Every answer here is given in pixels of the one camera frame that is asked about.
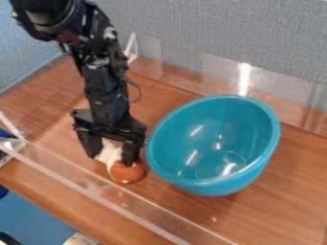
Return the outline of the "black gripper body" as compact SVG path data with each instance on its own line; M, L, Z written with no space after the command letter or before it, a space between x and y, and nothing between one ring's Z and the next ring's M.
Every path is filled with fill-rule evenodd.
M89 131L121 143L126 140L144 142L146 128L129 112L126 86L117 85L109 91L86 88L85 98L89 107L70 111L74 132Z

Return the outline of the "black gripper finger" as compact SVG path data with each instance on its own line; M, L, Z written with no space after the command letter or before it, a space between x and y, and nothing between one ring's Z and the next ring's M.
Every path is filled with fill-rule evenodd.
M125 142L122 142L121 161L126 167L129 167L134 162L138 161L138 153L141 147L142 141L126 140Z
M76 135L89 158L94 158L102 150L102 137L89 131L76 131Z

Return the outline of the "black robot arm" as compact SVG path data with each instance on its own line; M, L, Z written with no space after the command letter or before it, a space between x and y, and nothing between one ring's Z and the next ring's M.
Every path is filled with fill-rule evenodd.
M138 160L146 127L129 112L133 81L125 76L128 58L108 16L90 0L9 2L17 24L33 38L58 43L84 79L89 107L72 110L70 116L85 154L90 158L100 154L102 139L117 141L122 164L130 166Z

